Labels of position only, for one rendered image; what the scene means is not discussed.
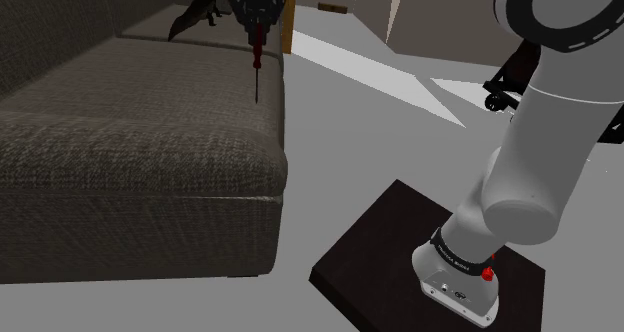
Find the red handled screwdriver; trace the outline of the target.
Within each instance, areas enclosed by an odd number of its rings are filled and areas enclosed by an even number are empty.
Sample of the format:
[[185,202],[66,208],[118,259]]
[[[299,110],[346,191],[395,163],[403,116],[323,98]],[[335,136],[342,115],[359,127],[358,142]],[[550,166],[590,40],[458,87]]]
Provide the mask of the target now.
[[263,25],[257,20],[255,27],[255,42],[253,44],[253,68],[255,69],[255,103],[259,101],[259,70],[262,67],[261,57],[263,52]]

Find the dark dinosaur figure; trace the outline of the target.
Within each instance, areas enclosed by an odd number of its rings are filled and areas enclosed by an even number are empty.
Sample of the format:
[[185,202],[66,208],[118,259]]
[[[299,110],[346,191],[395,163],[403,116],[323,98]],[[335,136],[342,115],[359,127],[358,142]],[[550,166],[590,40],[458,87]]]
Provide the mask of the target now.
[[178,34],[195,26],[202,20],[207,20],[210,26],[215,26],[214,15],[221,17],[217,7],[217,0],[192,0],[184,13],[172,23],[167,41],[170,42]]

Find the brown fabric sofa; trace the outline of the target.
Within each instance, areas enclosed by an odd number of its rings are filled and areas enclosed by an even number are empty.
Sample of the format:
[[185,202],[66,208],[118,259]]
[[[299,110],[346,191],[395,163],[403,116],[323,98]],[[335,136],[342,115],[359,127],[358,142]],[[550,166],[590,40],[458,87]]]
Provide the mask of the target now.
[[0,0],[0,284],[253,277],[288,165],[279,26],[217,0]]

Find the dark robot stand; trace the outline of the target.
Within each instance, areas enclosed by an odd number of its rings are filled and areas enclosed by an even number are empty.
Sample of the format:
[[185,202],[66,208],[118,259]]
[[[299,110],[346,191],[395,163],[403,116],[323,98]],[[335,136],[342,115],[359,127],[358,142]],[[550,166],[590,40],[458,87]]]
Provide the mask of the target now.
[[359,332],[542,332],[546,272],[507,246],[495,254],[499,301],[484,317],[440,304],[413,250],[450,211],[395,180],[313,266],[309,280]]

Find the orange wooden post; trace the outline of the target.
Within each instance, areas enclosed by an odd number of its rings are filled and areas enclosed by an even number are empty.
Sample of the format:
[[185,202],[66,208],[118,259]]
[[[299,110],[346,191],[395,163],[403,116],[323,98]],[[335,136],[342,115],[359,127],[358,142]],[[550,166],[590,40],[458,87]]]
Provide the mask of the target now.
[[295,4],[296,0],[285,0],[281,29],[282,52],[284,54],[290,54],[292,51]]

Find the black wheeled frame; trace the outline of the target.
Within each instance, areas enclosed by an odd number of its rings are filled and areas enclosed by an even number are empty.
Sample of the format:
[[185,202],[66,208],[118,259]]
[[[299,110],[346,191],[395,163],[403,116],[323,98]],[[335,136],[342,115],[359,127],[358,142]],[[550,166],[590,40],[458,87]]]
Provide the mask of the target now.
[[[540,55],[541,46],[524,39],[493,78],[483,83],[483,88],[488,92],[484,106],[493,112],[504,111],[507,107],[516,110],[519,100],[512,93],[520,96],[524,94],[538,66]],[[598,142],[624,143],[624,107],[613,117]]]

